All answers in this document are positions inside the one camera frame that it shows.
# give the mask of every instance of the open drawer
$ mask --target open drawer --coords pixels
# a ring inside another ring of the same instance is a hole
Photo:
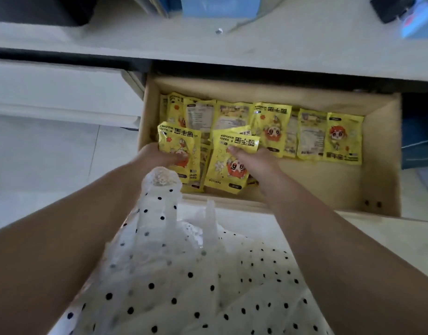
[[[139,148],[156,140],[159,95],[172,91],[206,100],[262,101],[364,116],[362,166],[286,157],[279,164],[285,173],[334,209],[400,216],[400,96],[150,75],[139,128]],[[184,197],[195,200],[214,197],[237,209],[264,207],[265,200],[258,187],[246,187],[238,195],[205,189],[205,194]]]

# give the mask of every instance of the white cabinet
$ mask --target white cabinet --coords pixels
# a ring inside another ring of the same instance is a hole
[[[125,70],[0,60],[0,114],[138,128],[143,95]]]

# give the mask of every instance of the cartoon character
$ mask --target cartoon character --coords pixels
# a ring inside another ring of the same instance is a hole
[[[176,163],[177,166],[186,168],[186,166],[189,163],[188,145],[187,145],[186,141],[183,140],[182,138],[180,139],[179,142],[180,142],[180,148],[178,148],[177,150],[171,149],[171,153],[174,153],[174,154],[186,154],[187,157],[183,161],[180,161],[180,162]]]
[[[345,128],[342,126],[332,126],[328,132],[330,136],[330,141],[332,142],[332,146],[335,150],[339,150],[339,141],[343,140],[347,137],[347,133],[345,132]]]
[[[226,166],[228,168],[228,176],[238,177],[239,179],[243,179],[246,175],[246,168],[243,163],[240,163],[235,157],[230,157],[226,162]]]
[[[186,120],[184,119],[184,117],[179,116],[178,117],[178,123],[180,123],[181,127],[186,128]]]
[[[282,125],[279,118],[275,115],[273,123],[265,126],[263,131],[265,132],[265,135],[267,135],[267,140],[278,142],[282,136]]]

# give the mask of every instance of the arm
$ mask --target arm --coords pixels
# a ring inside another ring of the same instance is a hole
[[[337,335],[428,334],[428,277],[295,180],[266,149],[231,152],[258,181],[305,281]]]
[[[144,176],[178,161],[150,144],[132,162],[0,229],[0,334],[46,334],[133,209]]]

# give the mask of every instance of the light blue object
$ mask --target light blue object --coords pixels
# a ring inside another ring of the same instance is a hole
[[[416,0],[401,24],[401,37],[428,39],[428,0]]]
[[[260,0],[181,0],[183,16],[254,18]]]

